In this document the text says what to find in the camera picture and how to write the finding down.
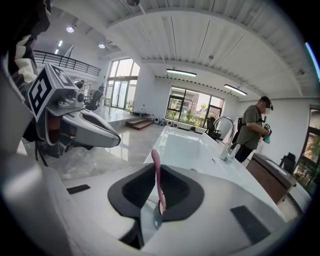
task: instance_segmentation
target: tiled floor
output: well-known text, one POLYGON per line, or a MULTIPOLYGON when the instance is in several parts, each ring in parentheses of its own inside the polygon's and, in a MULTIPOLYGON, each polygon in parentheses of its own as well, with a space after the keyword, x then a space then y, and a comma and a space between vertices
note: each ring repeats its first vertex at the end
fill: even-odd
POLYGON ((129 111, 125 111, 125 110, 114 108, 114 107, 110 108, 110 113, 109 113, 108 106, 100 106, 98 107, 97 110, 93 112, 99 115, 100 117, 102 117, 108 123, 113 121, 118 121, 118 120, 131 119, 132 117, 134 117, 133 115, 130 114, 129 111))
MULTIPOLYGON (((49 167, 57 170, 62 180, 114 172, 143 164, 163 128, 156 124, 143 130, 122 127, 117 130, 121 143, 116 147, 94 147, 91 150, 76 147, 60 158, 46 155, 45 159, 49 167)), ((34 143, 25 143, 24 146, 27 154, 35 157, 34 143)))

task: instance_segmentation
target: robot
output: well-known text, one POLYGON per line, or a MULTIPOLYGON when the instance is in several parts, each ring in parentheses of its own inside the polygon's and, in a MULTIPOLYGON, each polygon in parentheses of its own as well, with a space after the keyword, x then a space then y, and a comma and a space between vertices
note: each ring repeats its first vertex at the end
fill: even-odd
POLYGON ((59 158, 71 147, 112 148, 121 141, 103 118, 85 108, 84 93, 57 66, 46 63, 27 96, 37 135, 44 141, 41 147, 36 142, 40 155, 43 151, 59 158), (49 119, 59 123, 58 132, 50 131, 49 119))

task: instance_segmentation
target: white wall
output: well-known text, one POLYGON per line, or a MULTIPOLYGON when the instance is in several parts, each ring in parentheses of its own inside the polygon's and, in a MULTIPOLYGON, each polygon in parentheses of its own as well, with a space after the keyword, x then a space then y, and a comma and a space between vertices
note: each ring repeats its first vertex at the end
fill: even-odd
POLYGON ((79 46, 73 47, 70 58, 95 66, 99 69, 101 69, 104 64, 103 61, 99 60, 99 55, 79 46))
MULTIPOLYGON (((272 99, 271 102, 274 110, 266 119, 272 130, 270 144, 262 141, 259 154, 269 157, 277 164, 280 164, 281 158, 288 152, 298 159, 306 139, 310 105, 318 105, 320 101, 315 98, 302 98, 272 99)), ((248 106, 256 103, 257 101, 240 102, 237 115, 241 117, 248 106)))
POLYGON ((149 67, 141 66, 134 94, 134 111, 164 118, 170 89, 169 82, 156 81, 149 67))
MULTIPOLYGON (((134 111, 153 114, 156 117, 164 118, 167 111, 171 86, 195 90, 210 95, 224 98, 222 116, 228 116, 235 120, 238 113, 239 99, 224 93, 213 91, 210 88, 199 87, 201 85, 178 84, 172 80, 155 78, 152 71, 147 66, 140 67, 134 95, 134 111)), ((231 125, 223 120, 218 127, 221 130, 222 138, 228 133, 231 125)))

